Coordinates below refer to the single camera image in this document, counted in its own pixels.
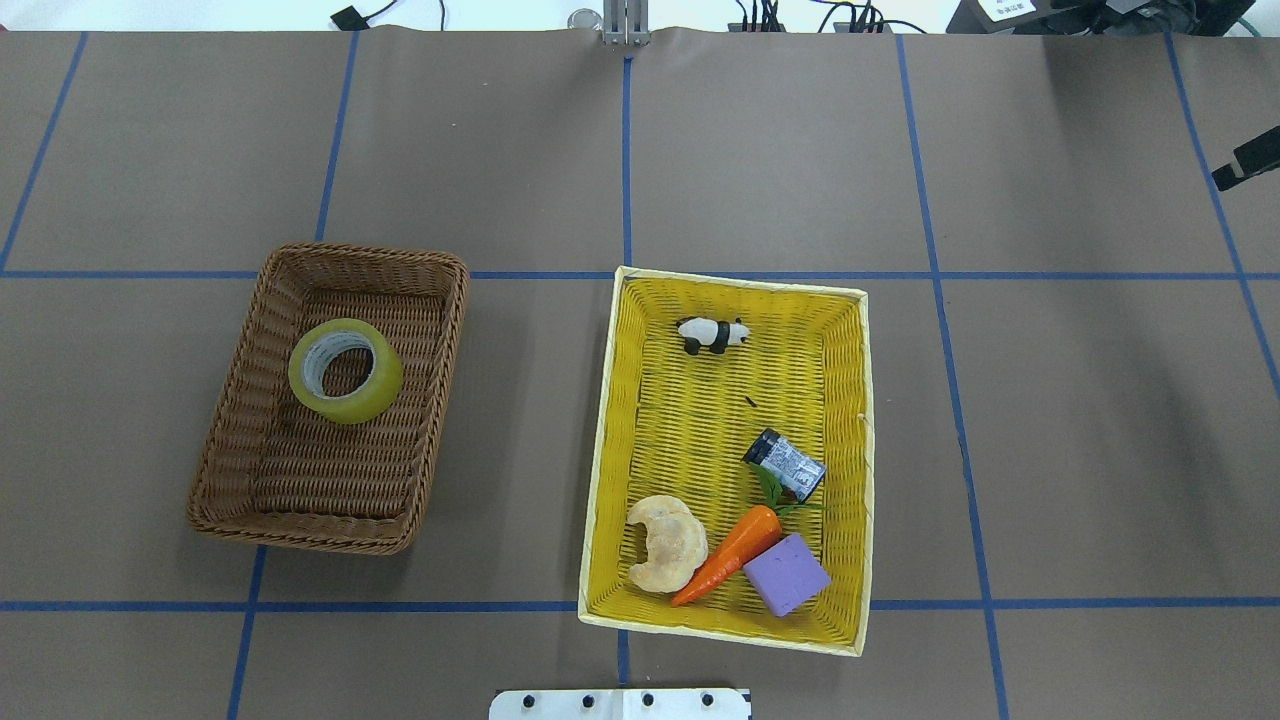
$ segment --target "blue grid line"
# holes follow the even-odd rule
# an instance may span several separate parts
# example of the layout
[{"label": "blue grid line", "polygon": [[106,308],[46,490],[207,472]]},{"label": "blue grid line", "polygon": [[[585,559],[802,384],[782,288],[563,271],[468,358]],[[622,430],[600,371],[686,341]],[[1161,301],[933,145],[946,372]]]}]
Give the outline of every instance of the blue grid line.
[{"label": "blue grid line", "polygon": [[259,592],[262,589],[262,569],[266,566],[266,546],[257,546],[253,555],[253,579],[248,585],[248,601],[244,607],[244,625],[241,628],[239,652],[236,653],[236,674],[232,676],[232,697],[227,703],[227,720],[239,715],[239,698],[244,689],[244,670],[248,667],[248,647],[253,639],[253,616]]},{"label": "blue grid line", "polygon": [[474,281],[612,281],[613,273],[595,270],[472,270]]},{"label": "blue grid line", "polygon": [[618,630],[618,687],[631,684],[631,635]]},{"label": "blue grid line", "polygon": [[79,68],[79,60],[84,55],[84,46],[87,44],[88,33],[82,32],[79,41],[76,44],[76,51],[72,54],[72,64],[67,68],[67,76],[63,78],[63,88],[58,92],[58,101],[54,102],[54,111],[49,114],[49,124],[45,126],[45,135],[40,138],[36,159],[31,163],[27,184],[23,186],[22,197],[18,199],[18,208],[13,211],[13,220],[9,223],[9,234],[5,236],[4,247],[0,249],[0,272],[9,264],[9,254],[13,252],[13,243],[18,240],[18,228],[22,227],[22,217],[27,213],[27,202],[31,201],[32,191],[36,190],[36,178],[40,176],[40,168],[45,164],[45,154],[49,152],[49,143],[54,140],[54,128],[58,127],[58,118],[63,114],[67,96],[70,95],[72,81],[76,79],[76,70]]},{"label": "blue grid line", "polygon": [[873,600],[872,612],[919,612],[931,610],[982,610],[980,600]]},{"label": "blue grid line", "polygon": [[[1188,596],[1188,597],[1010,597],[993,598],[995,610],[1160,610],[1179,607],[1280,607],[1280,596]],[[873,612],[955,612],[983,610],[983,600],[873,600]],[[248,602],[168,600],[10,600],[0,601],[0,612],[246,612]],[[256,602],[253,612],[306,614],[521,614],[575,612],[572,600],[532,601],[283,601]]]},{"label": "blue grid line", "polygon": [[166,600],[10,600],[0,612],[244,612],[244,602]]},{"label": "blue grid line", "polygon": [[1244,305],[1249,310],[1249,319],[1253,322],[1253,332],[1258,336],[1258,346],[1262,348],[1262,359],[1267,364],[1267,373],[1271,374],[1271,388],[1280,398],[1280,370],[1276,369],[1275,357],[1271,355],[1271,343],[1267,342],[1267,333],[1262,328],[1262,318],[1258,307],[1253,304],[1253,291],[1249,290],[1249,278],[1244,273],[1244,263],[1240,260],[1240,251],[1235,247],[1235,238],[1231,236],[1231,225],[1226,222],[1226,211],[1222,210],[1222,199],[1213,183],[1213,173],[1208,169],[1204,159],[1204,147],[1199,141],[1199,132],[1196,129],[1196,118],[1192,115],[1192,104],[1187,97],[1187,85],[1183,82],[1181,65],[1178,63],[1178,50],[1174,47],[1174,36],[1165,33],[1165,50],[1169,53],[1169,67],[1174,72],[1174,83],[1178,86],[1178,100],[1183,105],[1183,118],[1187,120],[1187,132],[1192,138],[1192,147],[1196,150],[1196,160],[1199,163],[1201,174],[1204,177],[1204,187],[1208,197],[1213,202],[1213,213],[1217,215],[1217,224],[1222,229],[1222,241],[1226,242],[1226,251],[1231,256],[1231,265],[1235,268],[1236,279],[1240,282],[1240,293],[1244,296]]},{"label": "blue grid line", "polygon": [[945,281],[1235,281],[1235,273],[1088,273],[1038,270],[940,270]]},{"label": "blue grid line", "polygon": [[228,281],[253,279],[256,270],[5,270],[14,279]]},{"label": "blue grid line", "polygon": [[[1037,270],[690,270],[745,281],[1044,281],[1044,282],[1239,282],[1236,273],[1084,273]],[[10,279],[253,279],[257,270],[3,270]],[[1280,273],[1244,273],[1251,281],[1280,281]],[[609,270],[472,270],[475,281],[612,281]]]},{"label": "blue grid line", "polygon": [[692,270],[699,275],[739,281],[927,281],[927,270]]},{"label": "blue grid line", "polygon": [[572,612],[576,601],[260,602],[259,612]]},{"label": "blue grid line", "polygon": [[1160,607],[1280,607],[1280,597],[1046,597],[993,600],[996,610],[1105,610]]},{"label": "blue grid line", "polygon": [[622,59],[622,264],[631,264],[631,61]]},{"label": "blue grid line", "polygon": [[338,151],[342,149],[342,128],[347,124],[347,100],[351,99],[351,78],[356,73],[356,49],[360,46],[360,33],[351,33],[347,49],[347,72],[342,77],[342,96],[338,100],[338,118],[333,123],[333,143],[329,146],[329,169],[324,176],[324,192],[320,195],[320,217],[316,218],[316,242],[324,240],[325,224],[329,222],[329,199],[333,196],[333,177],[338,173]]},{"label": "blue grid line", "polygon": [[978,492],[973,482],[973,464],[969,457],[969,438],[964,425],[964,407],[960,404],[960,384],[956,379],[955,355],[951,350],[951,327],[947,323],[946,300],[942,296],[942,278],[938,266],[938,249],[933,237],[933,218],[929,211],[929,192],[924,182],[924,160],[920,155],[920,137],[915,124],[915,104],[911,97],[911,79],[906,64],[902,36],[893,37],[897,45],[899,73],[902,79],[902,104],[906,110],[908,135],[911,140],[911,163],[915,165],[915,190],[920,200],[920,219],[924,227],[924,245],[933,273],[933,304],[938,313],[938,331],[942,334],[942,357],[947,368],[947,386],[951,393],[951,414],[960,442],[960,461],[964,470],[965,491],[969,498],[969,529],[973,536],[973,555],[978,565],[978,587],[982,591],[983,618],[987,624],[987,646],[991,651],[991,675],[996,691],[996,708],[1001,720],[1009,720],[1009,698],[1005,692],[1005,670],[1000,657],[1000,637],[996,632],[996,612],[991,606],[991,580],[987,577],[987,551],[982,542],[982,519],[978,514]]}]

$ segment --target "panda figurine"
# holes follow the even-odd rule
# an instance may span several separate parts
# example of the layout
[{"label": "panda figurine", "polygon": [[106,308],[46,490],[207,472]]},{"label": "panda figurine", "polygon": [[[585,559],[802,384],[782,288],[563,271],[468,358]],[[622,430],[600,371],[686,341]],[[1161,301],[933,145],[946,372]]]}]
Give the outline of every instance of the panda figurine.
[{"label": "panda figurine", "polygon": [[698,355],[705,345],[713,355],[724,355],[730,345],[742,345],[751,331],[742,324],[742,318],[732,323],[708,320],[707,318],[682,318],[676,322],[676,332],[685,338],[685,352]]}]

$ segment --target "tape roll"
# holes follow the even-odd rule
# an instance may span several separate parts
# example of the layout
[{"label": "tape roll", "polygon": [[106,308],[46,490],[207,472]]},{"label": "tape roll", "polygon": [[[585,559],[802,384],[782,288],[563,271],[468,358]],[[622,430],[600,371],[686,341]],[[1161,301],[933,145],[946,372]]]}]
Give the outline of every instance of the tape roll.
[{"label": "tape roll", "polygon": [[[369,377],[342,396],[324,392],[324,373],[348,350],[367,350],[374,356]],[[302,405],[334,423],[366,423],[390,407],[404,383],[399,356],[376,328],[364,320],[340,318],[316,325],[302,336],[289,356],[289,387]]]}]

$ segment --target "yellow wicker basket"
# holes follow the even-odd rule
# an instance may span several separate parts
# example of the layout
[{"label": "yellow wicker basket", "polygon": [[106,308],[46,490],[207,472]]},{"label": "yellow wicker basket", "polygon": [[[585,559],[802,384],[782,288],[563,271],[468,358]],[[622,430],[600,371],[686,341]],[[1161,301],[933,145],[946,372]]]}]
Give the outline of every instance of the yellow wicker basket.
[{"label": "yellow wicker basket", "polygon": [[[675,325],[690,315],[741,316],[750,342],[686,355]],[[618,268],[609,325],[579,618],[861,655],[874,515],[867,293]],[[812,498],[827,510],[792,512],[782,528],[804,537],[832,584],[786,618],[768,612],[742,573],[682,607],[635,587],[627,570],[644,561],[644,530],[626,524],[631,505],[658,493],[684,500],[714,548],[762,501],[741,457],[764,428],[827,465]]]}]

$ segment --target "purple sponge block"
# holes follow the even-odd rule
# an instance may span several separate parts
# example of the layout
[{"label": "purple sponge block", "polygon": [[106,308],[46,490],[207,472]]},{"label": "purple sponge block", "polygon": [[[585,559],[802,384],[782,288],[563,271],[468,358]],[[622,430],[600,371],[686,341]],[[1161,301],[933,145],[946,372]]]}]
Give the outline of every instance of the purple sponge block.
[{"label": "purple sponge block", "polygon": [[783,618],[831,584],[804,538],[790,534],[742,568],[769,612]]}]

